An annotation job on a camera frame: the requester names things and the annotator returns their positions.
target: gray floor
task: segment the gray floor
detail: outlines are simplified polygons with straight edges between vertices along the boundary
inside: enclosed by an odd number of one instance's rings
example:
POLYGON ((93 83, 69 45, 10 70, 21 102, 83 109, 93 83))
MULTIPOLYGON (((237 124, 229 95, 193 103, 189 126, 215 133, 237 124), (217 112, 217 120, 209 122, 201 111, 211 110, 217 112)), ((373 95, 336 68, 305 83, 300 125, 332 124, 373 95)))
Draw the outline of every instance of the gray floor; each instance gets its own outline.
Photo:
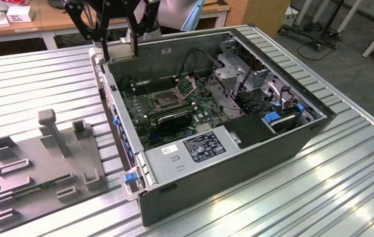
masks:
MULTIPOLYGON (((316 9, 318 0, 314 0, 309 9, 310 14, 316 9)), ((305 0, 292 0, 292 5, 301 8, 305 0)), ((329 7, 321 18, 324 25, 333 11, 334 3, 329 7)), ((338 29, 342 20, 349 13, 342 8, 333 28, 338 29)), ((320 61, 310 61, 297 53, 298 47, 312 40, 293 32, 285 36, 277 36, 277 42, 310 66, 310 68, 342 91, 342 93, 374 116, 374 53, 370 58, 364 58, 369 44, 374 40, 374 22, 356 14, 345 32, 341 34, 342 42, 337 50, 320 61)), ((302 54, 309 58, 320 58, 332 49, 325 48, 317 52, 310 47, 301 49, 302 54)))

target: black cable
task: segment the black cable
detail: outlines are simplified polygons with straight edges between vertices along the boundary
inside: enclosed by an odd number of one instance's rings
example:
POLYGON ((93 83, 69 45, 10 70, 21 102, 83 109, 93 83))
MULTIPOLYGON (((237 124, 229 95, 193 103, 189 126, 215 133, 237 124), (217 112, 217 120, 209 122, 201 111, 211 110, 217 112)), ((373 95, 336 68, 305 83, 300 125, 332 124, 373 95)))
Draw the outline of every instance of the black cable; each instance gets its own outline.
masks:
POLYGON ((309 43, 306 43, 306 44, 304 44, 302 46, 300 46, 298 47, 298 49, 297 49, 297 53, 300 54, 300 56, 302 56, 305 59, 308 59, 308 60, 312 60, 312 61, 320 61, 320 60, 322 60, 328 55, 330 55, 337 49, 333 49, 328 54, 325 54, 325 56, 324 57, 321 57, 321 58, 309 58, 309 57, 306 57, 301 52, 300 52, 300 50, 302 49, 302 47, 304 46, 306 46, 306 45, 309 45, 309 44, 312 44, 312 43, 314 43, 314 42, 309 42, 309 43))
POLYGON ((336 6, 336 8, 334 8, 334 10, 333 10, 333 12, 330 14, 328 23, 325 25, 325 29, 324 29, 322 35, 329 35, 328 33, 330 31, 332 23, 333 23, 334 19, 337 18, 337 15, 338 15, 338 12, 341 10, 341 7, 342 7, 344 3, 345 3, 345 0, 338 0, 337 6, 336 6))
POLYGON ((238 111, 242 111, 242 109, 234 109, 234 108, 230 108, 230 107, 227 107, 227 106, 225 106, 225 105, 221 105, 222 107, 225 107, 225 108, 227 108, 227 109, 230 109, 230 110, 238 110, 238 111))
POLYGON ((79 44, 77 44, 77 43, 74 43, 74 42, 71 42, 71 41, 69 41, 69 40, 66 40, 62 36, 59 36, 61 37, 61 39, 63 40, 63 41, 66 41, 67 43, 70 43, 71 45, 74 45, 74 46, 79 46, 79 44))
POLYGON ((297 18, 296 18, 296 14, 294 14, 294 9, 293 8, 292 8, 292 14, 293 14, 293 18, 294 18, 293 27, 298 29, 300 25, 297 24, 297 18))
POLYGON ((69 37, 66 37, 66 36, 61 36, 61 37, 63 37, 66 39, 74 38, 75 37, 75 33, 71 36, 69 36, 69 37))
POLYGON ((195 54, 195 62, 198 61, 198 54, 195 53, 195 51, 190 51, 190 52, 187 53, 187 56, 186 56, 186 58, 185 58, 185 61, 182 62, 182 66, 181 66, 181 69, 179 69, 179 72, 178 72, 178 78, 181 77, 181 74, 185 72, 186 63, 187 63, 189 57, 190 57, 190 55, 191 55, 193 53, 195 54))
POLYGON ((317 39, 316 39, 314 37, 306 35, 305 33, 301 33, 300 31, 296 31, 296 30, 293 30, 293 29, 289 29, 289 30, 290 30, 293 33, 296 33, 297 35, 301 35, 301 36, 308 37, 309 39, 313 40, 313 42, 317 42, 317 39))
POLYGON ((320 9, 320 6, 321 6, 321 3, 324 2, 324 0, 321 0, 320 2, 318 2, 318 5, 317 5, 317 7, 316 7, 316 9, 314 9, 314 12, 313 12, 313 14, 312 14, 312 21, 313 21, 313 17, 314 17, 314 15, 317 14, 317 11, 318 11, 318 9, 320 9))
POLYGON ((243 85, 246 84, 246 81, 249 79, 249 76, 253 72, 253 68, 250 67, 249 71, 247 71, 247 74, 246 74, 246 77, 242 79, 242 82, 239 83, 239 86, 238 86, 238 90, 237 90, 237 93, 239 92, 239 89, 243 87, 243 85))
MULTIPOLYGON (((193 53, 195 53, 195 52, 201 52, 202 54, 205 54, 205 55, 210 58, 210 60, 213 60, 213 62, 214 62, 215 64, 218 64, 218 65, 222 67, 221 63, 218 63, 217 60, 215 60, 205 51, 202 51, 202 50, 199 50, 199 49, 193 49, 193 50, 187 53, 187 56, 186 56, 186 58, 185 58, 185 61, 182 62, 182 66, 181 66, 181 69, 179 69, 179 72, 178 72, 178 77, 181 77, 182 73, 185 72, 185 67, 186 67, 186 63, 187 63, 187 59, 189 59, 190 55, 191 55, 193 53)), ((193 70, 195 69, 195 66, 197 66, 197 64, 198 64, 198 58, 199 58, 198 54, 195 54, 195 56, 197 56, 197 60, 195 60, 195 64, 194 64, 193 70)))
POLYGON ((130 75, 126 75, 126 76, 123 76, 123 77, 119 79, 119 83, 118 83, 117 86, 118 86, 118 88, 119 88, 121 90, 125 90, 125 85, 123 85, 125 79, 129 79, 129 81, 130 81, 133 78, 131 78, 130 75))

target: side panel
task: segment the side panel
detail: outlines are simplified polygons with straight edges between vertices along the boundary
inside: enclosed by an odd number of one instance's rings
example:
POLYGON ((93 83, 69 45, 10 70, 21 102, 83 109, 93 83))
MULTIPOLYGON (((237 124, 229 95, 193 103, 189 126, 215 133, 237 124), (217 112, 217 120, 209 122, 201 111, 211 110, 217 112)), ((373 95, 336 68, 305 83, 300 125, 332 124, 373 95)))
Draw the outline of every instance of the side panel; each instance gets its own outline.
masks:
MULTIPOLYGON (((189 52, 199 49, 210 55, 217 55, 221 44, 227 34, 197 35, 181 40, 161 39, 145 42, 139 45, 139 56, 137 59, 125 62, 110 63, 109 69, 114 74, 117 84, 122 78, 130 76, 135 78, 165 78, 177 75, 182 60, 185 60, 189 52)), ((209 69, 214 63, 206 55, 195 52, 189 55, 183 72, 209 69)))
POLYGON ((147 193, 139 198, 143 225, 150 226, 293 158, 330 121, 332 118, 321 120, 313 126, 147 193))

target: open computer tower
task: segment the open computer tower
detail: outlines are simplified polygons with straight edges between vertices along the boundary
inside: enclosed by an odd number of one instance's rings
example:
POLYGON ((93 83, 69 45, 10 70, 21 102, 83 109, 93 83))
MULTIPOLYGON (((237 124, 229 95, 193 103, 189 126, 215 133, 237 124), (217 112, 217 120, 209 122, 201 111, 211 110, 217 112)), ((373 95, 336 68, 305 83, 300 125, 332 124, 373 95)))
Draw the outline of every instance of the open computer tower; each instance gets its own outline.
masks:
POLYGON ((107 115, 149 226, 293 158, 336 113, 235 30, 103 65, 107 115))

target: aluminum slotted table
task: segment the aluminum slotted table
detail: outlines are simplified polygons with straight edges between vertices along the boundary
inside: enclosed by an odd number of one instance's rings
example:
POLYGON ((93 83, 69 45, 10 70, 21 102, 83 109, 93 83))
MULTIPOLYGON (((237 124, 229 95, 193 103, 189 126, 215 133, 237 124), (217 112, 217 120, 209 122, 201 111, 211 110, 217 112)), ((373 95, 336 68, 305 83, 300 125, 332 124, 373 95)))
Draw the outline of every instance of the aluminum slotted table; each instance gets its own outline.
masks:
POLYGON ((374 118, 255 27, 237 28, 338 113, 324 134, 296 158, 145 228, 138 203, 119 188, 123 168, 89 47, 0 57, 0 137, 39 136, 43 108, 57 111, 59 129, 85 119, 111 189, 0 236, 374 236, 374 118))

